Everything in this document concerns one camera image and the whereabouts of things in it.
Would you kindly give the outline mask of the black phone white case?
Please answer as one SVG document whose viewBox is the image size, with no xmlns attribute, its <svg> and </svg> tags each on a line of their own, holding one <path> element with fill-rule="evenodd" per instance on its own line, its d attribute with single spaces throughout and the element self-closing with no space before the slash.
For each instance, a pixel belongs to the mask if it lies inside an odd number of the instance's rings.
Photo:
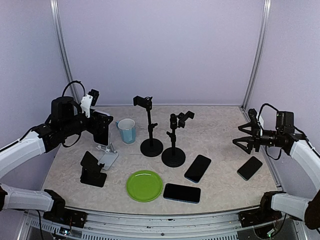
<svg viewBox="0 0 320 240">
<path fill-rule="evenodd" d="M 95 143 L 108 146 L 109 145 L 109 125 L 114 118 L 105 112 L 95 110 L 92 114 L 94 117 L 94 133 L 93 140 Z"/>
</svg>

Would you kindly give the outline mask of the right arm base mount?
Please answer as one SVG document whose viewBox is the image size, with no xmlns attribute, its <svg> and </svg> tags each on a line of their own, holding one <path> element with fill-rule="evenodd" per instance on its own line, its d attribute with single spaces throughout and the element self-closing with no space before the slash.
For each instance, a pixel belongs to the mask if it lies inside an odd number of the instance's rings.
<svg viewBox="0 0 320 240">
<path fill-rule="evenodd" d="M 238 219 L 242 228 L 264 224 L 281 218 L 282 213 L 280 211 L 262 211 L 260 208 L 245 210 L 238 213 Z"/>
</svg>

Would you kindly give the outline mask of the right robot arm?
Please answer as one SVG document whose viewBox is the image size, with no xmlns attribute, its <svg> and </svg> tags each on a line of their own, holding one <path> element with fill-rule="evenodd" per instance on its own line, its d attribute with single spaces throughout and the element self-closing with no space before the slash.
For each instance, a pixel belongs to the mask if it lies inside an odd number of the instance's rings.
<svg viewBox="0 0 320 240">
<path fill-rule="evenodd" d="M 307 173 L 315 189 L 320 189 L 320 154 L 311 145 L 305 133 L 294 125 L 294 113 L 278 111 L 276 113 L 275 130 L 265 130 L 259 123 L 255 109 L 250 109 L 250 121 L 238 127 L 247 136 L 233 139 L 233 144 L 247 154 L 252 150 L 259 151 L 261 146 L 277 147 L 296 161 Z M 304 222 L 310 230 L 320 228 L 320 195 L 312 199 L 290 195 L 283 191 L 265 192 L 255 217 L 266 222 L 275 212 L 283 212 Z"/>
</svg>

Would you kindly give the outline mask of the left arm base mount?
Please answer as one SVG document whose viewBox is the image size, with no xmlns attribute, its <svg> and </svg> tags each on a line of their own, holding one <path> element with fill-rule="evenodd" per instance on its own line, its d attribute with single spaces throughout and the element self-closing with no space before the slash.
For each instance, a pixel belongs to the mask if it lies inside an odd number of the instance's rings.
<svg viewBox="0 0 320 240">
<path fill-rule="evenodd" d="M 43 218 L 54 223 L 83 229 L 87 220 L 87 213 L 84 211 L 64 208 L 60 213 L 46 211 L 43 213 Z"/>
</svg>

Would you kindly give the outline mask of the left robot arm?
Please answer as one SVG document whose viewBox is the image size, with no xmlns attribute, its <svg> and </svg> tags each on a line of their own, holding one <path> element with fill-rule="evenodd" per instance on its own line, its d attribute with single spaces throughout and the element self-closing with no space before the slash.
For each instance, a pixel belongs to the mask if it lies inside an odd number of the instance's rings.
<svg viewBox="0 0 320 240">
<path fill-rule="evenodd" d="M 47 120 L 31 127 L 20 139 L 0 150 L 0 176 L 19 167 L 23 163 L 44 153 L 49 153 L 59 145 L 64 145 L 68 137 L 80 136 L 87 131 L 92 134 L 95 143 L 101 146 L 109 144 L 109 125 L 113 117 L 92 108 L 97 99 L 85 95 L 80 104 L 71 96 L 61 96 L 51 102 L 51 113 Z M 51 221 L 66 222 L 70 211 L 65 200 L 55 191 L 27 190 L 0 186 L 0 209 L 38 210 L 43 217 Z"/>
</svg>

